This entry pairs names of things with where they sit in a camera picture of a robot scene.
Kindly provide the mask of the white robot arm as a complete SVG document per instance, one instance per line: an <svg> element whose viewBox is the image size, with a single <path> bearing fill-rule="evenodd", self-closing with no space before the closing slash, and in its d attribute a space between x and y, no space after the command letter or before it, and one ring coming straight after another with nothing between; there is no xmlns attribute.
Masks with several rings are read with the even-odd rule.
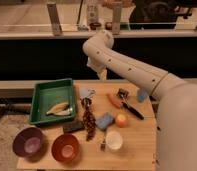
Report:
<svg viewBox="0 0 197 171"><path fill-rule="evenodd" d="M117 73L159 102L156 171L197 171L197 84L120 54L113 44L107 30L85 41L87 65L97 73Z"/></svg>

